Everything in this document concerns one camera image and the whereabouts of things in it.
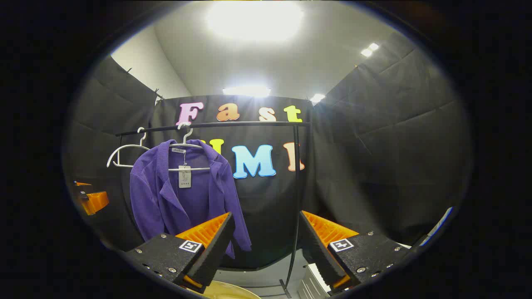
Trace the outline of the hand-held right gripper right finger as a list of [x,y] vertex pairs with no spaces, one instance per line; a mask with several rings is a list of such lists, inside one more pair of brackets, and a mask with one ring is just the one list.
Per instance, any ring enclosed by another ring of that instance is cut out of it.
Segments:
[[378,280],[410,252],[374,231],[358,233],[307,211],[300,211],[299,217],[304,247],[330,293]]

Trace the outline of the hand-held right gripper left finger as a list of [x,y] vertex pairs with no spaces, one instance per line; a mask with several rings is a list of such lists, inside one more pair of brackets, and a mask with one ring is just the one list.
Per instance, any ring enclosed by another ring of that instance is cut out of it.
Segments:
[[160,233],[125,252],[125,259],[150,276],[204,293],[226,254],[234,230],[233,214],[228,212],[175,236]]

